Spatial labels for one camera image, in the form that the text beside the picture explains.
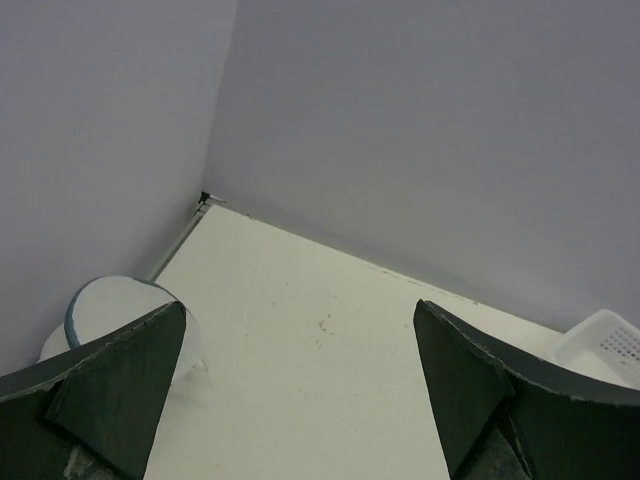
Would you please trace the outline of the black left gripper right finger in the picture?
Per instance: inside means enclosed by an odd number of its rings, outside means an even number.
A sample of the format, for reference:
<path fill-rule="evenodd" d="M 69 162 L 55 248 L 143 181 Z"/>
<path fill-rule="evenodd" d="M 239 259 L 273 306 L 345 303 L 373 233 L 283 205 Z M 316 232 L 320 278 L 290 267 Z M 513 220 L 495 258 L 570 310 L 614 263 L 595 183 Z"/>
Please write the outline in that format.
<path fill-rule="evenodd" d="M 554 365 L 430 301 L 413 325 L 452 479 L 636 479 L 638 391 Z"/>

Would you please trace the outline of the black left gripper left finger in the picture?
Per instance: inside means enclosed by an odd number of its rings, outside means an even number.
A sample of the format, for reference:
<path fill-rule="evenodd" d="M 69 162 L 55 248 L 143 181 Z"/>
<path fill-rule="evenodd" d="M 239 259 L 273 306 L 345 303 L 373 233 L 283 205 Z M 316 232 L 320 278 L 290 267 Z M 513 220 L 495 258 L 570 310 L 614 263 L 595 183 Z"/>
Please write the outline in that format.
<path fill-rule="evenodd" d="M 2 478 L 143 478 L 185 332 L 174 301 L 3 376 Z"/>

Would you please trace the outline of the white mesh laundry bag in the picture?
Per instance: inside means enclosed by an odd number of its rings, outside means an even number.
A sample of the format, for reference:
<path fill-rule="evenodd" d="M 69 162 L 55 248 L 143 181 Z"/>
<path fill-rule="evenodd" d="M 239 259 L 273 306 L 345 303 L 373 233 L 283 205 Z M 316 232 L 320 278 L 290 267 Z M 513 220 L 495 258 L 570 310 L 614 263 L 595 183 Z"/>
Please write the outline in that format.
<path fill-rule="evenodd" d="M 34 365 L 41 389 L 110 399 L 165 397 L 193 369 L 208 370 L 191 312 L 166 289 L 118 275 L 76 293 Z"/>

